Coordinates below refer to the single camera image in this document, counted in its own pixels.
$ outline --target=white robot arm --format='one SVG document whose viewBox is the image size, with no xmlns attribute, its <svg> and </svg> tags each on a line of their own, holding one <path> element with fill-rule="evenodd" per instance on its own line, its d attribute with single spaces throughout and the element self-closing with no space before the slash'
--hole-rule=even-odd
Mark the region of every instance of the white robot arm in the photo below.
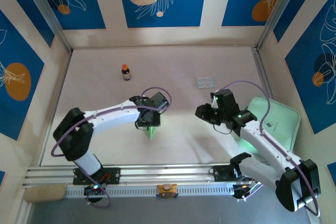
<svg viewBox="0 0 336 224">
<path fill-rule="evenodd" d="M 220 90 L 212 93 L 211 97 L 212 105 L 199 106 L 195 115 L 214 125 L 225 123 L 252 144 L 270 164 L 268 166 L 250 154 L 242 153 L 232 158 L 226 167 L 213 167 L 215 181 L 224 181 L 220 180 L 223 177 L 228 177 L 230 181 L 252 178 L 275 189 L 281 204 L 290 211 L 296 211 L 313 200 L 304 179 L 308 180 L 315 197 L 321 194 L 318 169 L 312 160 L 303 161 L 264 129 L 260 132 L 256 117 L 248 110 L 239 109 L 230 90 Z M 158 92 L 151 98 L 131 97 L 119 105 L 99 111 L 82 112 L 74 108 L 53 133 L 57 141 L 53 151 L 59 146 L 68 161 L 75 162 L 86 175 L 92 177 L 91 181 L 98 182 L 106 173 L 99 160 L 88 151 L 91 138 L 122 123 L 135 122 L 137 128 L 160 126 L 159 111 L 168 107 L 168 100 Z"/>
<path fill-rule="evenodd" d="M 253 145 L 270 164 L 268 166 L 250 154 L 242 153 L 232 158 L 228 167 L 214 166 L 215 181 L 223 177 L 257 180 L 275 189 L 279 201 L 289 211 L 296 211 L 312 200 L 316 202 L 321 194 L 317 165 L 286 150 L 260 127 L 260 122 L 250 111 L 239 109 L 230 90 L 219 90 L 211 97 L 212 105 L 199 106 L 195 115 L 214 125 L 225 123 L 228 129 Z"/>
<path fill-rule="evenodd" d="M 97 111 L 71 109 L 53 133 L 57 141 L 53 151 L 59 146 L 62 156 L 94 177 L 102 169 L 102 165 L 89 151 L 93 136 L 123 123 L 134 122 L 137 128 L 160 126 L 159 111 L 168 106 L 168 100 L 158 92 L 151 98 L 131 97 L 121 104 Z"/>
</svg>

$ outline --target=green cloth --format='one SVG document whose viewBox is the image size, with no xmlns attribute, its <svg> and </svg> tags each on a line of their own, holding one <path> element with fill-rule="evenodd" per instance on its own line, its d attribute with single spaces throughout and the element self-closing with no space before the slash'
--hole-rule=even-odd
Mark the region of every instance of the green cloth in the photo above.
<svg viewBox="0 0 336 224">
<path fill-rule="evenodd" d="M 270 100 L 270 103 L 271 109 L 265 118 L 263 127 L 287 150 L 292 151 L 298 134 L 301 116 L 294 109 L 277 101 Z M 254 97 L 248 106 L 248 110 L 260 121 L 267 110 L 266 98 Z M 240 137 L 237 142 L 247 148 L 248 151 L 259 154 L 259 152 L 243 138 Z"/>
<path fill-rule="evenodd" d="M 152 140 L 155 130 L 156 130 L 156 127 L 148 127 L 147 134 L 150 140 Z"/>
</svg>

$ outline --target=purple cable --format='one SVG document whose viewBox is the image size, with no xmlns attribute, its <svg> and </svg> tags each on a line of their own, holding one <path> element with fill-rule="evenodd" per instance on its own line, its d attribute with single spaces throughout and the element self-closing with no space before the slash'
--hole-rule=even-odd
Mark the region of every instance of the purple cable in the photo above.
<svg viewBox="0 0 336 224">
<path fill-rule="evenodd" d="M 247 195 L 246 197 L 245 197 L 245 199 L 248 199 L 249 197 L 251 197 L 253 194 L 255 194 L 259 189 L 261 189 L 262 188 L 262 184 L 257 188 L 257 189 L 255 189 L 255 191 L 254 192 L 252 192 L 252 193 L 250 193 L 249 195 Z"/>
<path fill-rule="evenodd" d="M 98 117 L 98 116 L 101 116 L 101 115 L 105 115 L 105 114 L 109 114 L 109 113 L 113 113 L 115 111 L 119 111 L 119 110 L 128 110 L 128 109 L 148 109 L 148 110 L 154 110 L 154 111 L 162 111 L 162 110 L 167 110 L 170 108 L 170 106 L 172 105 L 172 96 L 169 94 L 168 91 L 166 91 L 165 89 L 163 88 L 160 88 L 160 87 L 151 87 L 151 88 L 148 88 L 146 89 L 145 91 L 142 92 L 141 96 L 143 96 L 143 94 L 145 92 L 147 92 L 148 90 L 151 90 L 151 89 L 160 89 L 162 91 L 164 91 L 168 97 L 169 97 L 169 104 L 167 107 L 165 108 L 162 108 L 162 109 L 157 109 L 157 108 L 153 108 L 153 107 L 149 107 L 149 106 L 124 106 L 124 107 L 118 107 L 118 108 L 113 108 L 113 109 L 109 109 L 109 110 L 106 110 L 106 111 L 102 111 L 102 112 L 99 112 L 97 113 L 97 115 L 91 115 L 91 116 L 88 116 L 87 118 L 84 118 L 82 119 L 81 121 L 75 123 L 72 127 L 70 127 L 64 134 L 63 136 L 61 136 L 61 138 L 56 142 L 55 146 L 52 148 L 51 150 L 51 155 L 53 157 L 62 157 L 64 156 L 64 154 L 55 154 L 55 150 L 57 147 L 59 147 L 59 145 L 63 142 L 63 140 L 69 135 L 69 133 L 71 131 L 73 131 L 77 126 L 79 126 L 80 124 L 86 122 L 86 121 L 89 121 L 95 117 Z M 94 184 L 98 185 L 99 189 L 107 196 L 108 200 L 109 200 L 109 203 L 105 206 L 98 206 L 98 205 L 94 205 L 94 204 L 91 204 L 91 202 L 89 201 L 89 194 L 86 196 L 86 200 L 88 202 L 89 205 L 93 206 L 93 207 L 96 207 L 96 208 L 108 208 L 110 205 L 111 205 L 111 197 L 110 195 L 107 193 L 107 191 L 99 184 L 97 183 L 89 174 L 87 174 L 85 172 L 85 170 L 80 167 L 76 162 L 74 162 L 78 168 L 81 170 L 81 172 Z"/>
<path fill-rule="evenodd" d="M 314 206 L 315 206 L 315 209 L 316 209 L 316 212 L 314 212 L 311 208 L 309 208 L 307 205 L 305 205 L 305 208 L 310 211 L 313 215 L 319 217 L 320 216 L 320 210 L 319 210 L 319 206 L 318 206 L 318 203 L 317 203 L 317 199 L 315 197 L 315 193 L 313 191 L 313 189 L 311 188 L 310 184 L 309 184 L 309 181 L 307 179 L 307 177 L 304 175 L 303 171 L 301 170 L 301 168 L 294 162 L 294 160 L 289 157 L 287 155 L 287 153 L 282 150 L 282 148 L 280 148 L 271 138 L 269 138 L 266 133 L 263 131 L 263 123 L 264 123 L 264 120 L 265 118 L 267 117 L 270 109 L 271 109 L 271 103 L 270 103 L 270 100 L 268 98 L 268 95 L 266 95 L 266 92 L 262 89 L 262 87 L 260 87 L 259 85 L 251 82 L 251 81 L 245 81 L 245 80 L 239 80 L 239 81 L 234 81 L 232 83 L 230 83 L 229 85 L 225 86 L 224 88 L 222 89 L 227 89 L 228 87 L 236 84 L 236 83 L 249 83 L 255 87 L 257 87 L 263 94 L 264 96 L 266 97 L 266 100 L 267 100 L 267 104 L 268 104 L 268 107 L 267 107 L 267 111 L 265 113 L 265 115 L 262 117 L 262 119 L 260 120 L 260 124 L 259 124 L 259 130 L 260 132 L 262 133 L 263 137 L 267 139 L 267 141 L 269 141 L 271 143 L 271 145 L 273 145 L 286 159 L 288 159 L 288 161 L 296 168 L 296 170 L 300 173 L 301 177 L 303 178 L 304 180 L 304 183 L 306 184 L 306 186 L 308 187 L 308 191 L 313 199 L 313 202 L 314 202 Z"/>
</svg>

